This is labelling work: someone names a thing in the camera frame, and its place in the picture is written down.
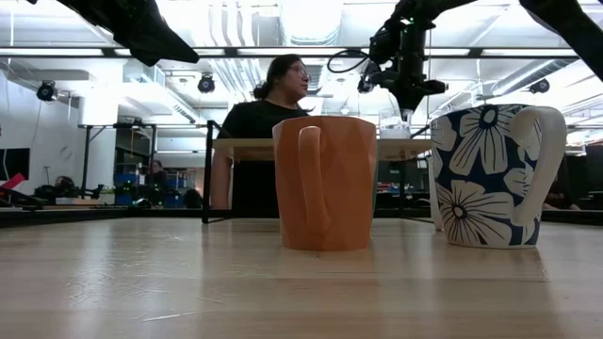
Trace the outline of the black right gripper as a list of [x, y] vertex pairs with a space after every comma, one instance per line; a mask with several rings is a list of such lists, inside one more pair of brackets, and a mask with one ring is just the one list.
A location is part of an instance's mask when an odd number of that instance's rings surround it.
[[415, 114], [426, 94], [441, 94], [448, 89], [446, 83], [427, 78], [423, 67], [424, 62], [428, 60], [423, 45], [401, 47], [392, 57], [392, 65], [376, 74], [376, 84], [382, 88], [399, 92], [419, 91], [408, 99], [409, 106], [399, 94], [394, 94], [403, 121], [408, 121]]

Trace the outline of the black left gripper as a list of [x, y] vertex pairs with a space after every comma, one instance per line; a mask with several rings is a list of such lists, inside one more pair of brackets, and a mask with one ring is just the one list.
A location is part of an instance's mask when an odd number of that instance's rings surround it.
[[155, 0], [127, 0], [131, 29], [123, 22], [123, 0], [58, 0], [87, 22], [113, 33], [113, 39], [147, 66], [161, 59], [197, 63], [199, 55], [182, 40], [162, 17]]

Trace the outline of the clear glass cup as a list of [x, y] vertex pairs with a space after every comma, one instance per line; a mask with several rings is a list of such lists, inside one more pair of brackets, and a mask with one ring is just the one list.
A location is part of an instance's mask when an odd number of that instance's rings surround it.
[[379, 111], [379, 135], [385, 139], [407, 139], [411, 136], [411, 124], [397, 108]]

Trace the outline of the orange faceted mug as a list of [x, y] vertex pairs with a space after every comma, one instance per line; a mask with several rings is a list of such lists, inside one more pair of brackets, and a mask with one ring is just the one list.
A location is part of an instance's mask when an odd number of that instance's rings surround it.
[[272, 139], [283, 245], [366, 248], [374, 212], [375, 125], [354, 117], [308, 116], [278, 123]]

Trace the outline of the blue white floral mug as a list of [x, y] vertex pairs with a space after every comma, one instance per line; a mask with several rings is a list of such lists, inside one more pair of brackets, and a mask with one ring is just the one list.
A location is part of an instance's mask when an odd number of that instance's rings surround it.
[[452, 245], [536, 246], [543, 204], [565, 152], [549, 106], [481, 105], [431, 122], [435, 197]]

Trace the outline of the black overhead light beam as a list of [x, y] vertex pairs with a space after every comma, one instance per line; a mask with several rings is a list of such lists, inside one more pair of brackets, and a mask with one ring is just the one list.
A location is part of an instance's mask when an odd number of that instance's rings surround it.
[[[339, 57], [362, 58], [368, 53], [367, 47], [350, 47], [351, 53], [345, 53], [343, 47], [207, 47], [194, 48], [199, 58], [272, 58], [284, 54], [297, 54], [302, 57], [327, 58], [338, 54]], [[570, 48], [426, 48], [425, 56], [434, 59], [460, 58], [500, 58], [500, 59], [579, 59], [579, 55]], [[117, 47], [9, 47], [0, 46], [0, 57], [133, 57], [125, 48]]]

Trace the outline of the person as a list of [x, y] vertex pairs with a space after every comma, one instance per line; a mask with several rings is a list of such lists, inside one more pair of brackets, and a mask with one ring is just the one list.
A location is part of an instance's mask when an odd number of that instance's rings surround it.
[[557, 175], [548, 190], [544, 210], [579, 210], [570, 189], [566, 157], [562, 159]]
[[[272, 138], [281, 121], [307, 117], [299, 105], [307, 95], [310, 74], [295, 54], [274, 58], [266, 81], [253, 91], [254, 100], [228, 112], [218, 138]], [[236, 161], [227, 148], [214, 149], [210, 205], [219, 210], [276, 213], [275, 169], [271, 161]]]
[[165, 186], [166, 181], [167, 172], [163, 168], [162, 163], [159, 160], [154, 160], [151, 167], [149, 167], [149, 172], [145, 178], [145, 184], [147, 186], [157, 186], [162, 188]]

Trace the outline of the blue storage bin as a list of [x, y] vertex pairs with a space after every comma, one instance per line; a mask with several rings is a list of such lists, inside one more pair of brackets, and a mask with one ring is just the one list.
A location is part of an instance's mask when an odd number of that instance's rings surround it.
[[183, 206], [185, 180], [179, 174], [167, 174], [162, 186], [163, 201], [166, 208], [179, 208]]

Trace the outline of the black room divider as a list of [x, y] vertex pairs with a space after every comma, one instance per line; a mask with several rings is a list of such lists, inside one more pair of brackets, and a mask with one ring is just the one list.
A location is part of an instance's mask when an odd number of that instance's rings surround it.
[[603, 158], [569, 156], [567, 169], [575, 203], [583, 210], [603, 210]]

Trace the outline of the silver ceiling duct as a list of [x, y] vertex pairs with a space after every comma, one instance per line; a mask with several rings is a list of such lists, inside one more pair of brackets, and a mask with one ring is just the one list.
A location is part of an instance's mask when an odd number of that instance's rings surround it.
[[343, 0], [279, 0], [283, 45], [336, 45]]

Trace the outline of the black background rig frame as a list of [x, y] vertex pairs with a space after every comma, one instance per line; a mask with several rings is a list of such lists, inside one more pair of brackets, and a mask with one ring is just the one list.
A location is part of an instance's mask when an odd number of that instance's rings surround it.
[[[83, 158], [83, 173], [82, 173], [82, 182], [80, 187], [80, 198], [84, 199], [86, 197], [87, 182], [88, 182], [88, 165], [89, 165], [89, 156], [90, 156], [90, 143], [91, 141], [99, 136], [104, 130], [109, 129], [129, 129], [134, 131], [135, 129], [145, 129], [150, 128], [152, 130], [152, 135], [150, 136], [151, 147], [149, 151], [149, 169], [152, 168], [153, 162], [155, 161], [155, 152], [156, 152], [156, 139], [157, 139], [157, 129], [158, 125], [155, 123], [125, 123], [125, 122], [116, 122], [113, 124], [78, 124], [78, 128], [83, 128], [86, 130], [85, 134], [85, 148], [84, 148], [84, 158]], [[91, 136], [92, 129], [99, 129], [100, 131], [96, 133], [93, 137]]]

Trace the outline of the wooden shelf black metal frame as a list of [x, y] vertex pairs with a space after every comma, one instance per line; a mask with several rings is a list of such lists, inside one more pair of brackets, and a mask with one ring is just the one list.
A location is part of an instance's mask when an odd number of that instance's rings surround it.
[[[208, 121], [207, 124], [202, 124], [202, 127], [207, 129], [205, 137], [202, 222], [203, 224], [209, 224], [235, 217], [230, 211], [213, 210], [210, 206], [214, 149], [226, 150], [235, 159], [270, 161], [274, 158], [273, 141], [268, 138], [214, 139], [213, 132], [215, 129], [224, 134], [227, 131], [215, 121]], [[427, 137], [419, 138], [420, 135], [427, 133], [429, 129], [430, 126], [428, 124], [424, 125], [412, 133], [410, 138], [378, 138], [378, 159], [380, 161], [403, 162], [417, 158], [422, 153], [429, 151], [432, 142]]]

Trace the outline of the black wall monitor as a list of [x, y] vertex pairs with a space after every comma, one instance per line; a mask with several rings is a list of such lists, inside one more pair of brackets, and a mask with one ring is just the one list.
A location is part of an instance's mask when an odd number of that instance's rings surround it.
[[17, 174], [29, 179], [30, 149], [0, 149], [0, 181], [7, 181]]

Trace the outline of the black aluminium table frame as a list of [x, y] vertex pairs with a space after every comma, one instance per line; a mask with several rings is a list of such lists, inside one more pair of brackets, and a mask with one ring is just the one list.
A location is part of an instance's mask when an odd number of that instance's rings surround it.
[[[150, 209], [150, 208], [91, 208], [91, 209], [45, 209], [45, 210], [0, 210], [0, 228], [32, 226], [53, 223], [94, 221], [114, 218], [198, 218], [207, 217], [217, 222], [237, 215], [230, 211], [202, 209]], [[596, 210], [545, 210], [542, 221], [578, 225], [603, 226], [603, 211]]]

